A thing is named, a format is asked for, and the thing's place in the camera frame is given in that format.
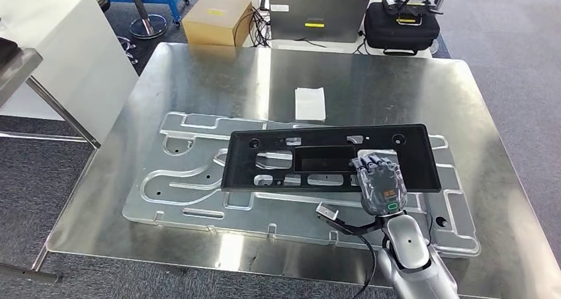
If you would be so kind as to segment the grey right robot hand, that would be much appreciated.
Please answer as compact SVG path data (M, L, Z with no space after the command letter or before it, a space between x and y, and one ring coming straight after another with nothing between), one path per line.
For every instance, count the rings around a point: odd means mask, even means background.
M361 205L371 216L389 216L404 210L407 189L398 163L374 153L351 160L361 188Z

